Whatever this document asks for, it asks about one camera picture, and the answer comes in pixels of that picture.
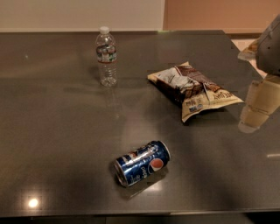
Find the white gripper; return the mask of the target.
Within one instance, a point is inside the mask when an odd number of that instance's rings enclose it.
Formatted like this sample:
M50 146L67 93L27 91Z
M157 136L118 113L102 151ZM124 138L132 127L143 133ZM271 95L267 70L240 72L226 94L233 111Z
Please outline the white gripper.
M241 111L239 130L253 133L280 107L280 15L274 18L259 39L239 52L238 59L256 59L257 67L267 73L263 80L252 81Z

